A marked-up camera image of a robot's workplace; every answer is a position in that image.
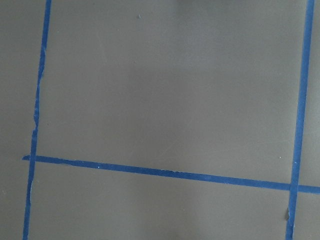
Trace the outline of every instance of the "concrete floor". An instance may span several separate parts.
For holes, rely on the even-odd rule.
[[[22,239],[45,1],[0,2],[0,239]],[[315,4],[301,185],[320,187]],[[53,0],[37,155],[289,184],[306,1]],[[29,240],[285,239],[289,191],[37,162]],[[320,238],[299,193],[295,240]]]

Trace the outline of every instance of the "blue line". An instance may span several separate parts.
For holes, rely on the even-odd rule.
[[[298,191],[301,193],[308,193],[308,194],[320,194],[320,186],[299,185]]]
[[[27,183],[27,189],[26,189],[25,210],[24,210],[24,223],[23,223],[23,236],[22,236],[23,240],[28,240],[28,235],[29,235],[31,191],[32,191],[32,183],[35,175],[37,140],[38,140],[40,82],[45,70],[46,48],[47,48],[49,21],[50,21],[50,8],[51,8],[51,0],[46,0],[44,20],[43,20],[43,30],[42,30],[42,42],[41,42],[41,50],[40,50],[40,61],[39,61],[39,68],[38,68],[38,80],[36,85],[34,114],[33,114],[35,127],[34,127],[34,130],[32,131],[32,139],[31,139],[29,174],[28,174],[28,183]]]
[[[300,87],[299,87],[294,148],[293,148],[291,187],[290,187],[289,204],[288,204],[289,219],[286,224],[286,232],[285,232],[286,240],[292,240],[294,237],[298,186],[299,186],[299,174],[300,174],[300,162],[301,162],[305,110],[306,110],[306,100],[307,100],[308,71],[309,71],[309,58],[310,58],[314,5],[315,5],[314,0],[307,1],[305,23],[304,23],[303,46],[302,46],[301,70],[300,70]]]
[[[27,156],[24,156],[22,159],[29,160],[29,157],[30,156],[27,155]],[[126,173],[154,175],[154,176],[177,178],[177,179],[189,179],[189,180],[197,180],[197,181],[204,181],[204,182],[240,185],[240,186],[265,188],[265,189],[287,190],[287,191],[289,191],[290,189],[289,183],[252,180],[252,179],[227,177],[227,176],[216,176],[216,175],[208,175],[208,174],[201,174],[201,173],[162,170],[162,169],[146,168],[146,167],[138,167],[138,166],[126,166],[126,165],[100,163],[100,162],[93,162],[93,161],[68,160],[68,159],[48,157],[48,156],[36,156],[36,161],[41,163],[66,164],[66,165],[83,167],[83,168],[111,170],[111,171],[126,172]]]

